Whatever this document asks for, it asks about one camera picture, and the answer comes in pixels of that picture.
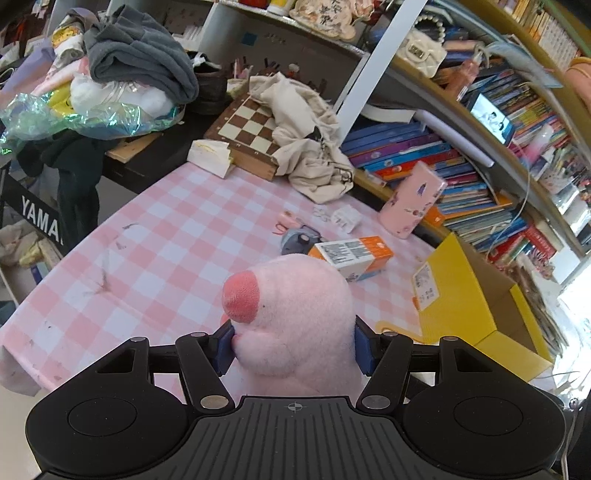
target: pink plush toy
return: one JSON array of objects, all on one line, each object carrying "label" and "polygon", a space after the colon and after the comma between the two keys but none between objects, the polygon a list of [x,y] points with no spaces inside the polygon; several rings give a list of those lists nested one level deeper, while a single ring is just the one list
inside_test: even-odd
[{"label": "pink plush toy", "polygon": [[223,309],[246,395],[314,397],[362,390],[349,285],[331,265],[292,254],[232,275]]}]

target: pink scissors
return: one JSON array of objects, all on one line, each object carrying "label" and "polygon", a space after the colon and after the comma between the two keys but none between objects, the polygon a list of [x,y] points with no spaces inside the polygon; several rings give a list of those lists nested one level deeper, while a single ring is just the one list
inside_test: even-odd
[{"label": "pink scissors", "polygon": [[279,214],[277,223],[275,224],[276,231],[273,232],[275,235],[283,235],[290,228],[301,228],[304,222],[296,217],[289,210],[284,210]]}]

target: cable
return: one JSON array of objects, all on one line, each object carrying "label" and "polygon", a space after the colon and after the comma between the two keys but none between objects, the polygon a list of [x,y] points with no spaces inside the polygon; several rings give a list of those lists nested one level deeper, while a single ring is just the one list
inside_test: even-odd
[{"label": "cable", "polygon": [[[512,143],[517,147],[517,149],[519,150],[519,153],[521,153],[522,157],[525,158],[525,152],[523,151],[523,149],[517,143],[515,143],[513,141],[513,139],[511,140],[511,142],[509,144],[512,144]],[[513,225],[513,222],[515,222],[515,220],[517,220],[519,218],[519,216],[521,215],[521,213],[525,209],[525,204],[527,203],[527,199],[530,196],[530,187],[531,187],[531,173],[530,173],[530,171],[531,170],[530,170],[529,162],[527,161],[527,159],[525,159],[525,160],[526,160],[526,164],[527,164],[527,188],[525,189],[525,198],[523,199],[523,205],[521,205],[519,212],[517,213],[517,215],[515,215],[513,217],[513,220],[510,221],[509,225],[507,225],[505,228],[503,228],[503,230],[501,230],[501,233],[499,233],[495,237],[495,239],[492,241],[492,243],[491,243],[490,247],[488,248],[488,251],[486,252],[486,255],[484,257],[485,260],[487,260],[487,261],[488,261],[488,257],[491,254],[493,247],[495,246],[496,241],[503,235],[503,233],[505,233],[509,229],[509,227],[511,225]]]},{"label": "cable", "polygon": [[572,399],[569,407],[573,410],[573,422],[570,424],[569,433],[567,434],[564,443],[564,452],[562,452],[562,456],[560,457],[560,467],[562,469],[562,478],[564,480],[569,480],[569,463],[567,461],[567,456],[569,454],[570,441],[573,439],[574,425],[576,424],[577,416],[579,415],[580,405],[578,399]]}]

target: paper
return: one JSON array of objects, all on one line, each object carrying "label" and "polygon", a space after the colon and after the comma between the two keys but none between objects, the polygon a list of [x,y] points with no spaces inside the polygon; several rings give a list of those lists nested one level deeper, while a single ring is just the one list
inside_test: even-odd
[{"label": "paper", "polygon": [[331,215],[330,221],[339,227],[345,233],[351,233],[353,229],[361,222],[361,214],[351,205],[335,210]]},{"label": "paper", "polygon": [[413,275],[413,287],[418,301],[419,311],[423,311],[439,298],[437,284],[428,262]]},{"label": "paper", "polygon": [[229,144],[218,140],[195,140],[187,161],[224,179],[232,170]]}]

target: white shelf post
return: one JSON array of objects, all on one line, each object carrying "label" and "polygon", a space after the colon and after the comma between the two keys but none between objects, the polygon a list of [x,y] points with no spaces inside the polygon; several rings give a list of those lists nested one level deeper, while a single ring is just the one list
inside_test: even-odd
[{"label": "white shelf post", "polygon": [[357,119],[427,0],[405,0],[337,112],[341,140]]}]

